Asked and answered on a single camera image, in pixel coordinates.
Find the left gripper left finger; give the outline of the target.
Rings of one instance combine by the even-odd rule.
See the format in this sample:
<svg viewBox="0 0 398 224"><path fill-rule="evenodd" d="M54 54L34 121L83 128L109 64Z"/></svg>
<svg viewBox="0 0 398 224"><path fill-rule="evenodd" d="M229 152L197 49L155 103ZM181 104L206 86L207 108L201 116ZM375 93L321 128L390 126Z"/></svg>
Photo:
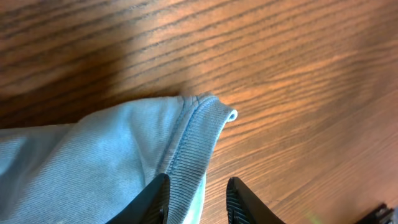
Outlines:
<svg viewBox="0 0 398 224"><path fill-rule="evenodd" d="M170 179L157 175L107 224L166 224L170 202Z"/></svg>

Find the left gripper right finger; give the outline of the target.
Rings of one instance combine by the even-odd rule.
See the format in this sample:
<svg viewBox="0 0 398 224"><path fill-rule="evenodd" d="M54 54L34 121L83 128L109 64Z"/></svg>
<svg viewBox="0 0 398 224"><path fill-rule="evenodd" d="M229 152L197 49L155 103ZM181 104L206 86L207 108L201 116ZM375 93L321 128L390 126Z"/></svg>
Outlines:
<svg viewBox="0 0 398 224"><path fill-rule="evenodd" d="M226 211L229 224L285 224L238 177L228 181Z"/></svg>

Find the light blue printed t-shirt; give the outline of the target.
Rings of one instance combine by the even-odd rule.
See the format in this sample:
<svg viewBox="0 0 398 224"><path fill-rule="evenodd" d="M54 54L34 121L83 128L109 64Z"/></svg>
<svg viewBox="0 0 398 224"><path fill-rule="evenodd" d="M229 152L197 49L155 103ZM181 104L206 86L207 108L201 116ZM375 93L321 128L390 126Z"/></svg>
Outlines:
<svg viewBox="0 0 398 224"><path fill-rule="evenodd" d="M237 115L214 95L174 96L2 129L1 222L106 223L165 173L167 221L199 223L211 155Z"/></svg>

